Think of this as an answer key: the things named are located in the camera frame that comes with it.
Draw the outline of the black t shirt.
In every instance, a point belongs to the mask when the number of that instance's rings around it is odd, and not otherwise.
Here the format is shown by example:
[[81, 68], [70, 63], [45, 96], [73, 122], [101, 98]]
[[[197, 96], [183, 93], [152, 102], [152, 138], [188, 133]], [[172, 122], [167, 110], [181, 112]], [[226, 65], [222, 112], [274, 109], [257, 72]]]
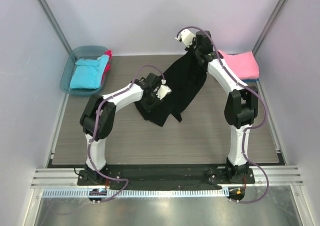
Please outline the black t shirt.
[[164, 126], [169, 115], [178, 122], [182, 121], [181, 112], [192, 102], [207, 79], [206, 70], [199, 65], [191, 51], [176, 60], [163, 74], [171, 93], [150, 112], [143, 107], [142, 102], [135, 103], [144, 120], [160, 127]]

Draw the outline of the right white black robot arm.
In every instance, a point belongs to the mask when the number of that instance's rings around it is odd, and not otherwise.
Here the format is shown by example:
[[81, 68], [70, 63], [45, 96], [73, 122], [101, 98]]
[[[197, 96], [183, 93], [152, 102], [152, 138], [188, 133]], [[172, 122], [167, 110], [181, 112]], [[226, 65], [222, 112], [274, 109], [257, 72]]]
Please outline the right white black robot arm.
[[185, 29], [180, 40], [186, 49], [194, 53], [199, 64], [212, 75], [227, 94], [224, 117], [230, 126], [230, 151], [226, 159], [225, 173], [222, 175], [230, 183], [243, 183], [249, 172], [248, 143], [250, 127], [258, 115], [258, 98], [255, 86], [249, 87], [229, 68], [223, 56], [213, 51], [209, 33], [192, 33]]

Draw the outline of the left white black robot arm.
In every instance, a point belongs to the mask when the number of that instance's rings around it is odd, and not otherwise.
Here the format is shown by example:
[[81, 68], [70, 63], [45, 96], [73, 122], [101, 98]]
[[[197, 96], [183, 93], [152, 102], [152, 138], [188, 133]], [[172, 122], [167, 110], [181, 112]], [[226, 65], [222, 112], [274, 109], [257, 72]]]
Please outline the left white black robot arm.
[[106, 138], [110, 135], [116, 113], [138, 103], [146, 112], [151, 112], [172, 92], [164, 78], [153, 73], [145, 78], [134, 79], [124, 88], [111, 94], [93, 94], [80, 118], [80, 125], [87, 141], [87, 159], [79, 179], [102, 185], [106, 180]]

